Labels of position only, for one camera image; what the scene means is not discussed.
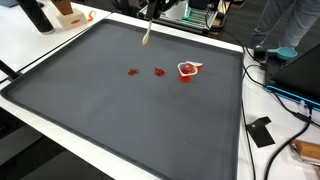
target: red object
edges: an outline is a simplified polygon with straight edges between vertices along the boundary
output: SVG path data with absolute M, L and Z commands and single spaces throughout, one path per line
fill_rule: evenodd
M 183 74 L 190 74 L 190 70 L 188 69 L 181 69 Z M 189 82 L 192 79 L 192 76 L 181 76 L 180 74 L 180 81 L 182 82 Z
M 77 24 L 78 22 L 80 22 L 80 19 L 76 19 L 76 20 L 72 21 L 71 24 Z
M 157 69 L 157 68 L 155 68 L 154 73 L 155 73 L 157 76 L 163 76 L 163 75 L 164 75 L 164 71 L 163 71 L 162 69 Z
M 128 72 L 128 75 L 133 76 L 134 74 L 138 74 L 139 70 L 138 69 L 130 69 Z
M 191 73 L 194 73 L 196 72 L 195 70 L 195 66 L 192 65 L 192 64 L 185 64 L 183 69 L 181 69 L 181 72 L 184 73 L 184 74 L 191 74 Z
M 197 66 L 198 71 L 200 71 L 203 67 L 203 64 L 201 66 Z

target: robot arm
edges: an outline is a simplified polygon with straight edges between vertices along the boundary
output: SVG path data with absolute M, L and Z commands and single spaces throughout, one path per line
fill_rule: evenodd
M 179 2 L 179 0 L 169 0 L 166 3 L 166 0 L 147 0 L 148 8 L 146 13 L 146 18 L 149 21 L 153 19 L 159 19 L 162 12 L 167 11 L 173 5 Z

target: white table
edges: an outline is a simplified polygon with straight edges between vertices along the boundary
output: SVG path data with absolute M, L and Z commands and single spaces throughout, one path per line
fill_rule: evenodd
M 112 14 L 108 16 L 107 19 L 112 19 L 143 28 L 147 27 L 148 25 L 145 21 L 133 19 L 119 14 Z M 159 31 L 205 44 L 242 52 L 242 48 L 239 46 L 176 29 L 167 28 L 161 25 L 153 24 L 152 29 L 153 31 Z M 43 59 L 37 61 L 23 72 L 28 71 L 30 68 L 40 63 Z M 252 61 L 248 58 L 248 56 L 246 56 L 245 64 L 248 65 L 250 63 L 252 63 Z M 258 80 L 262 79 L 262 71 L 257 69 L 250 69 L 249 71 L 254 78 Z M 0 84 L 0 89 L 9 83 L 9 81 L 6 81 L 3 84 Z M 272 123 L 267 125 L 267 128 L 274 138 L 276 144 L 259 149 L 256 147 L 254 142 L 251 141 L 256 165 L 257 179 L 262 179 L 266 162 L 273 151 L 286 139 L 300 131 L 300 129 L 303 127 L 303 123 L 285 112 L 271 95 L 248 80 L 245 80 L 243 85 L 243 99 L 248 123 L 253 122 L 257 118 L 263 116 L 269 116 L 272 120 Z M 296 104 L 288 101 L 285 102 L 293 110 L 297 109 Z M 158 179 L 154 175 L 140 169 L 139 167 L 128 163 L 127 161 L 114 156 L 113 154 L 90 143 L 89 141 L 82 139 L 77 135 L 60 128 L 59 126 L 6 101 L 2 97 L 0 97 L 0 106 L 115 179 Z M 300 139 L 320 143 L 318 138 L 320 135 L 319 132 L 320 131 L 315 127 L 310 127 L 310 129 Z M 269 179 L 272 180 L 318 179 L 318 176 L 316 175 L 316 172 L 313 170 L 312 166 L 296 162 L 288 153 L 281 153 L 279 157 L 277 157 L 274 165 L 272 166 L 269 177 Z M 239 137 L 238 179 L 252 179 L 251 161 L 249 158 L 249 151 L 242 120 Z
M 91 10 L 96 12 L 93 21 L 78 28 L 63 31 L 58 20 L 54 16 L 57 9 L 48 0 L 40 0 L 44 3 L 42 10 L 55 28 L 50 35 L 42 35 L 32 24 L 20 6 L 7 8 L 0 6 L 0 60 L 18 71 L 32 61 L 41 57 L 53 48 L 59 46 L 81 31 L 92 26 L 96 22 L 110 15 L 110 12 L 72 3 L 72 7 L 82 11 L 88 18 Z M 0 81 L 7 77 L 0 72 Z

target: person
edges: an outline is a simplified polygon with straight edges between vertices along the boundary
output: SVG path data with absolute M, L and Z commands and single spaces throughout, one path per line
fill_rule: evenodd
M 281 16 L 294 5 L 287 23 L 278 38 L 278 47 L 295 48 L 320 16 L 320 0 L 268 0 L 249 47 L 262 45 Z

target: laptop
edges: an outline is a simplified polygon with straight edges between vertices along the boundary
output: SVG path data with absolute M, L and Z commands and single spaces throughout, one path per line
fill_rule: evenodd
M 320 44 L 289 65 L 269 58 L 265 85 L 268 92 L 320 111 Z

